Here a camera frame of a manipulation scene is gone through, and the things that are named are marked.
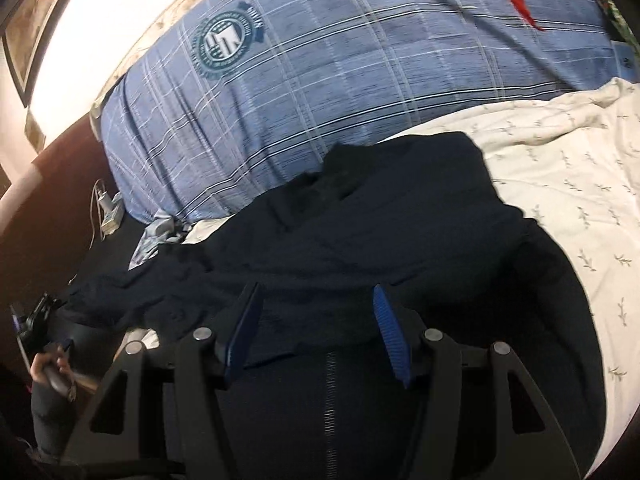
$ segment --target metal bolt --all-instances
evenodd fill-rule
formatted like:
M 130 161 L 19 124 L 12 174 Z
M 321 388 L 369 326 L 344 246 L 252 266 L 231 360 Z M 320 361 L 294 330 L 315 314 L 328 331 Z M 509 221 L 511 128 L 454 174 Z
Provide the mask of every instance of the metal bolt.
M 196 341 L 204 341 L 211 337 L 211 329 L 206 326 L 201 326 L 193 331 L 193 338 Z
M 494 343 L 494 350 L 497 354 L 507 355 L 511 351 L 511 347 L 503 341 L 498 341 L 497 343 Z
M 124 347 L 124 351 L 129 355 L 137 354 L 142 350 L 142 341 L 130 341 Z
M 444 334 L 437 328 L 428 328 L 424 331 L 424 338 L 428 341 L 440 341 Z

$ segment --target embroidered crest logo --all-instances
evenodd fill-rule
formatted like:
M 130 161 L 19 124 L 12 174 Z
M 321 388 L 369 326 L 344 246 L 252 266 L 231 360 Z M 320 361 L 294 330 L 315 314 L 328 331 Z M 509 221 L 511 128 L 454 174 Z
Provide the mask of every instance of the embroidered crest logo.
M 260 14 L 248 3 L 206 18 L 191 40 L 191 60 L 204 77 L 220 75 L 235 65 L 251 44 L 264 41 Z

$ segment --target cable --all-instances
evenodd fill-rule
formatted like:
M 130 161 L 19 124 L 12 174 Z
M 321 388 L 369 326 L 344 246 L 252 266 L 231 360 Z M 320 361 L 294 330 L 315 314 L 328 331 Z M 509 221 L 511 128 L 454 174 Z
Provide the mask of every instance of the cable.
M 32 446 L 29 442 L 27 442 L 26 440 L 24 440 L 21 436 L 17 436 L 17 437 L 15 437 L 15 439 L 16 439 L 18 442 L 21 442 L 21 443 L 26 444 L 27 446 L 29 446 L 29 449 L 31 450 L 31 453 L 33 453 L 33 446 Z
M 89 249 L 91 249 L 94 246 L 94 240 L 95 240 L 94 202 L 98 211 L 98 228 L 100 228 L 100 225 L 102 225 L 102 221 L 104 220 L 104 217 L 103 217 L 102 208 L 100 207 L 98 200 L 100 200 L 100 196 L 105 192 L 106 190 L 104 187 L 104 181 L 101 178 L 99 178 L 98 180 L 95 181 L 94 188 L 91 190 L 91 202 L 89 204 L 89 220 L 91 221 L 91 243 L 89 243 Z M 104 232 L 102 232 L 102 229 L 100 229 L 100 241 L 104 241 L 104 239 L 105 239 Z

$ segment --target person's hand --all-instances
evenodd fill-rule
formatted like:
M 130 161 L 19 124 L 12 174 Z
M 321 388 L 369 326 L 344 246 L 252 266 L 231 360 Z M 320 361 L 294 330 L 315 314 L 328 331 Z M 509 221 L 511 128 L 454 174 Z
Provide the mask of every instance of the person's hand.
M 36 354 L 36 357 L 33 358 L 33 363 L 31 363 L 29 373 L 35 383 L 42 384 L 43 386 L 50 386 L 49 380 L 42 370 L 47 364 L 55 366 L 61 374 L 73 381 L 73 372 L 69 367 L 69 361 L 61 346 L 58 346 L 57 352 L 40 353 Z

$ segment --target white bedsheet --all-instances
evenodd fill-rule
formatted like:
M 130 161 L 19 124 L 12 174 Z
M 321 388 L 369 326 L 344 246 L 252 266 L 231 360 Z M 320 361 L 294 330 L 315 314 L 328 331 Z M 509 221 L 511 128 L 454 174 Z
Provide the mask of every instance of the white bedsheet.
M 209 238 L 209 235 L 220 229 L 222 225 L 231 218 L 231 216 L 228 216 L 226 218 L 200 220 L 199 222 L 196 222 L 182 243 L 197 244 L 203 240 L 206 240 L 207 238 Z
M 574 265 L 606 386 L 606 429 L 592 471 L 640 403 L 639 88 L 614 78 L 595 91 L 482 105 L 394 136 L 469 134 L 500 197 L 535 218 Z

